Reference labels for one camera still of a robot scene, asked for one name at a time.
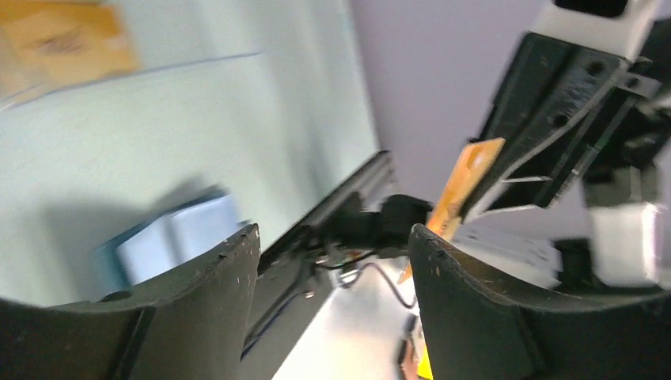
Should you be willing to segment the blue card holder wallet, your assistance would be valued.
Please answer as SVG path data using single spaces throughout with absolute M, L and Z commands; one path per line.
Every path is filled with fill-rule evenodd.
M 245 221 L 232 194 L 212 190 L 116 235 L 93 251 L 99 297 L 125 291 L 190 261 Z

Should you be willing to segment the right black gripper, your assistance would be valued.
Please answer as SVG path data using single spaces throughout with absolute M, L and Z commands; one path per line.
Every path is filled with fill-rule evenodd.
M 659 1 L 550 1 L 521 39 L 480 139 L 505 140 L 461 207 L 493 210 L 504 182 L 612 94 L 585 136 L 588 208 L 658 203 L 657 156 L 670 140 L 670 19 Z

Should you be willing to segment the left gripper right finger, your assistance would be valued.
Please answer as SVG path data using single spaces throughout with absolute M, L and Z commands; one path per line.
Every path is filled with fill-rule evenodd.
M 409 256 L 436 379 L 667 379 L 670 294 L 526 283 L 417 224 Z

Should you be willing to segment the clear acrylic box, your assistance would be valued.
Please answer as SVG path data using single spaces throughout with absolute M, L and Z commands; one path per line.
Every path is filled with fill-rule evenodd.
M 4 1 L 1 105 L 255 53 L 249 1 Z

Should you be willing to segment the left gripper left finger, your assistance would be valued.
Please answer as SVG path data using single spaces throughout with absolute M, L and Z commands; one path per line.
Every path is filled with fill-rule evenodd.
M 257 225 L 129 291 L 1 302 L 4 379 L 234 379 L 260 258 Z

